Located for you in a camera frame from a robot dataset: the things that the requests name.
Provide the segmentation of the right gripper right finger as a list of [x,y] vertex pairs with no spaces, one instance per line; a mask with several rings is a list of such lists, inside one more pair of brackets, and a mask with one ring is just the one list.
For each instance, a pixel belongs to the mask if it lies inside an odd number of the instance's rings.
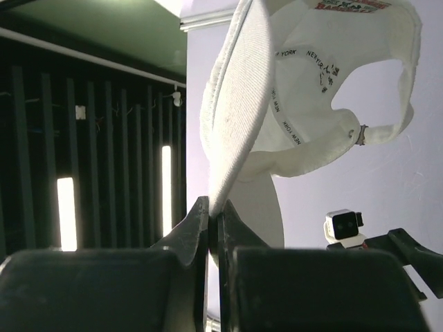
[[216,220],[223,331],[427,331],[390,253],[268,246],[227,203]]

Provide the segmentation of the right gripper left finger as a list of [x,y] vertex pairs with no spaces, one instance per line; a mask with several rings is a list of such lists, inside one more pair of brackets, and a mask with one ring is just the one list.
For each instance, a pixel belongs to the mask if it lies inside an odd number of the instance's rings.
[[1,265],[2,331],[203,331],[208,199],[149,248],[22,250]]

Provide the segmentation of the white cap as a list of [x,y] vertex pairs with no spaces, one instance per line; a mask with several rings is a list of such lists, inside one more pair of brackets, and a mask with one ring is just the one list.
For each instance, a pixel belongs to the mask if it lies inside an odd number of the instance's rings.
[[[283,247],[272,178],[310,173],[409,125],[421,27],[409,1],[240,1],[201,104],[209,215],[230,201],[261,240]],[[353,71],[389,59],[403,66],[397,123],[368,127],[332,108]]]

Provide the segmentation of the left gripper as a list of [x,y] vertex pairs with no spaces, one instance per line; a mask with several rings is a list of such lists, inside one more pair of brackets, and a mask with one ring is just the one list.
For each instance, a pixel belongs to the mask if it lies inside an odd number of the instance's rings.
[[418,243],[403,228],[367,238],[362,234],[335,239],[327,234],[329,250],[382,250],[394,255],[402,266],[412,266],[438,299],[442,299],[442,255]]

